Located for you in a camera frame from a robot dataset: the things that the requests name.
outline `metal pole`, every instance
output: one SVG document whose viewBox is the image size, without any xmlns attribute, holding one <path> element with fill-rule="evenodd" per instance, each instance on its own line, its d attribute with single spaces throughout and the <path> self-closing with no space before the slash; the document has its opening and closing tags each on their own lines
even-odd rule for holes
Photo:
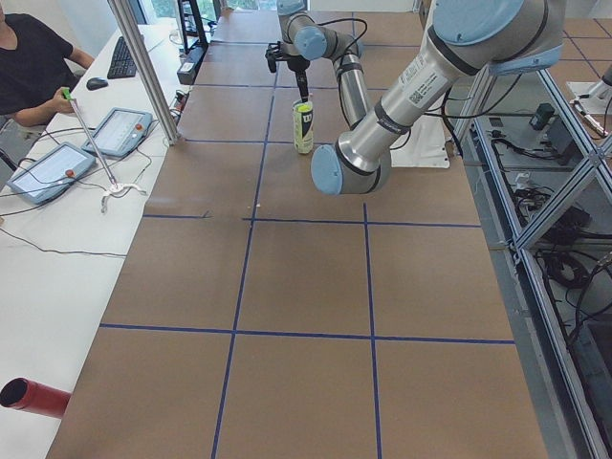
<svg viewBox="0 0 612 459">
<path fill-rule="evenodd" d="M 173 145 L 179 140 L 179 131 L 176 128 L 174 119 L 170 115 L 167 102 L 164 98 L 164 91 L 160 81 L 157 79 L 155 69 L 149 58 L 149 54 L 144 47 L 144 43 L 141 40 L 141 32 L 138 29 L 138 24 L 134 18 L 134 13 L 129 6 L 128 0 L 108 0 L 111 10 L 117 22 L 127 48 L 130 50 L 130 54 L 136 62 L 136 67 L 141 73 L 142 83 L 144 89 L 149 95 L 149 99 L 153 104 L 153 109 L 157 115 L 157 118 L 165 132 L 165 136 L 168 142 Z"/>
</svg>

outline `tablet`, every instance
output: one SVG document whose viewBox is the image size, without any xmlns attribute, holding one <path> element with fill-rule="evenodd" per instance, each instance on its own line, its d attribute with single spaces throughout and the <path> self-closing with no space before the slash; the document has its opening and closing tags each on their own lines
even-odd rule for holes
<svg viewBox="0 0 612 459">
<path fill-rule="evenodd" d="M 7 185 L 33 204 L 46 203 L 63 193 L 95 162 L 89 153 L 70 143 L 61 143 L 8 180 Z"/>
<path fill-rule="evenodd" d="M 150 113 L 116 107 L 106 115 L 92 136 L 100 153 L 123 158 L 139 145 L 152 121 L 153 116 Z M 82 146 L 82 149 L 96 153 L 89 141 Z"/>
</svg>

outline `glass panel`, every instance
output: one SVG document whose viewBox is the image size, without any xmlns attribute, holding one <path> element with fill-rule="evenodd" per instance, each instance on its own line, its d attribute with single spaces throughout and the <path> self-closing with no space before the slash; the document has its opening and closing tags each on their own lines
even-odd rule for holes
<svg viewBox="0 0 612 459">
<path fill-rule="evenodd" d="M 601 435 L 612 441 L 612 206 L 594 180 L 530 252 Z"/>
<path fill-rule="evenodd" d="M 176 17 L 176 0 L 142 0 L 142 2 L 150 2 L 158 18 Z M 212 0 L 198 0 L 198 7 L 200 8 L 200 14 L 202 14 L 205 22 L 215 20 Z"/>
<path fill-rule="evenodd" d="M 235 10 L 276 10 L 276 0 L 228 0 L 228 7 Z"/>
<path fill-rule="evenodd" d="M 516 76 L 499 78 L 484 109 L 506 94 Z M 568 132 L 558 105 L 537 74 L 525 74 L 512 91 L 474 124 L 482 154 L 499 192 L 522 231 L 570 178 L 585 154 Z"/>
</svg>

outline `sticker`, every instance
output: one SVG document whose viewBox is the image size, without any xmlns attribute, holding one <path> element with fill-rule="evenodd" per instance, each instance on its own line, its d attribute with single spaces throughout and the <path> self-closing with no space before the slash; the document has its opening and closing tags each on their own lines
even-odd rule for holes
<svg viewBox="0 0 612 459">
<path fill-rule="evenodd" d="M 181 72 L 189 72 L 193 68 L 193 62 L 186 62 L 181 67 Z"/>
<path fill-rule="evenodd" d="M 406 98 L 416 107 L 425 108 L 448 80 L 436 72 L 435 67 L 427 67 L 423 55 L 417 55 L 400 75 L 400 84 Z"/>
</svg>

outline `tennis ball can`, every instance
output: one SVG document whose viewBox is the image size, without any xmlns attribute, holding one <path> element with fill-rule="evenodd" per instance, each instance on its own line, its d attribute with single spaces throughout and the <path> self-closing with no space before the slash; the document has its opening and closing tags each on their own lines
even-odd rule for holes
<svg viewBox="0 0 612 459">
<path fill-rule="evenodd" d="M 313 102 L 294 102 L 294 145 L 297 153 L 307 155 L 315 145 L 313 133 Z"/>
</svg>

